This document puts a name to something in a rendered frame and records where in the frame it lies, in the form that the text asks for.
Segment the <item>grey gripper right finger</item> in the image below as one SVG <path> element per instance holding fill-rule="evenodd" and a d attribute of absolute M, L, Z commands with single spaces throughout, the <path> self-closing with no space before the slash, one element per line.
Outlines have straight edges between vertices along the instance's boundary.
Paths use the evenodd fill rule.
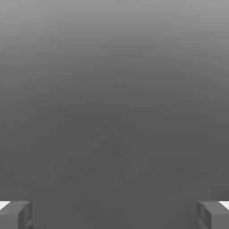
<path fill-rule="evenodd" d="M 229 229 L 229 201 L 198 201 L 197 229 Z"/>

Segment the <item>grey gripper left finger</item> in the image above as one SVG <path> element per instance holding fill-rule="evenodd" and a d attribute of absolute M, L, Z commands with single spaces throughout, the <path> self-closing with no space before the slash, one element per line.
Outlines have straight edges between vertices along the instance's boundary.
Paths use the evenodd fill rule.
<path fill-rule="evenodd" d="M 0 229 L 34 229 L 33 203 L 0 201 Z"/>

